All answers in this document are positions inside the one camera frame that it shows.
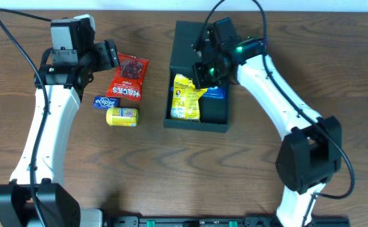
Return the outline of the dark green cardboard box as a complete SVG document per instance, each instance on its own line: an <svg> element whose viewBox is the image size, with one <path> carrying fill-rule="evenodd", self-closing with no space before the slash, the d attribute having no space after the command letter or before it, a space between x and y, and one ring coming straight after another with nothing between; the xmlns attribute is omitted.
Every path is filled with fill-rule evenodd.
<svg viewBox="0 0 368 227"><path fill-rule="evenodd" d="M200 106L200 122L174 120L171 118L172 87L176 74L182 74L188 78L192 78L194 75L193 65L201 61L201 58L192 48L192 44L195 42L201 28L201 22L176 21L169 65L168 97L163 125L165 128L225 133L229 129L229 87L225 88L225 97L222 99L203 96L198 100Z"/></svg>

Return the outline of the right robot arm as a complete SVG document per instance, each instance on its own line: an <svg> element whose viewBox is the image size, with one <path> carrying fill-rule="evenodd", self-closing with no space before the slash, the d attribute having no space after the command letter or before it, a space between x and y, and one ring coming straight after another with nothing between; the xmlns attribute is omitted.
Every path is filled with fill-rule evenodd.
<svg viewBox="0 0 368 227"><path fill-rule="evenodd" d="M275 167L284 184L276 217L282 226L309 226L322 190L340 170L341 125L308 106L277 71L267 38L243 40L230 18L204 24L193 45L196 88L236 82L266 112L282 140Z"/></svg>

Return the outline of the yellow snack bag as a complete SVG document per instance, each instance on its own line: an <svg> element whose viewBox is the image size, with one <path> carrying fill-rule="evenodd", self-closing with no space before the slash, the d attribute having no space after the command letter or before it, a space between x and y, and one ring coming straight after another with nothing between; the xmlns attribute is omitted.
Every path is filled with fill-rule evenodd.
<svg viewBox="0 0 368 227"><path fill-rule="evenodd" d="M173 97L170 115L173 120L200 122L199 99L207 88L196 89L192 79L176 74L173 82Z"/></svg>

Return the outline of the blue Oreo cookie pack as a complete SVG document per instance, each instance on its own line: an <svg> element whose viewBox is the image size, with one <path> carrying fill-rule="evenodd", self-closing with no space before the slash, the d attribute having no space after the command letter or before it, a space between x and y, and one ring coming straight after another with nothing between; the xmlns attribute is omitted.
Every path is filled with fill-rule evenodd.
<svg viewBox="0 0 368 227"><path fill-rule="evenodd" d="M173 99L181 102L199 100L202 97L214 99L224 99L226 97L226 90L218 87L197 90L193 86L176 84L170 88L170 91L173 92Z"/></svg>

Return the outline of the red Hacks candy bag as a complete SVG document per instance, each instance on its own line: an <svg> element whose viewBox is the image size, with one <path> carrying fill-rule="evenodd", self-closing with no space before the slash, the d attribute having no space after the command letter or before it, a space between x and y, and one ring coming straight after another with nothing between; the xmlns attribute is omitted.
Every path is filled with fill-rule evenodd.
<svg viewBox="0 0 368 227"><path fill-rule="evenodd" d="M126 98L139 102L142 98L142 84L149 59L118 53L120 65L106 91L106 97Z"/></svg>

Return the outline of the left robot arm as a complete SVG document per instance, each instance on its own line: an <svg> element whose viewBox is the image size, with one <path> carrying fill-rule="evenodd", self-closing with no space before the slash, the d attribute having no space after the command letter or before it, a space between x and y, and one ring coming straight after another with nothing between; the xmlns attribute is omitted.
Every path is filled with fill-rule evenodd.
<svg viewBox="0 0 368 227"><path fill-rule="evenodd" d="M120 63L113 40L95 42L91 15L50 21L52 46L33 67L35 111L9 182L0 184L3 226L103 226L99 209L83 209L64 188L72 122L93 75Z"/></svg>

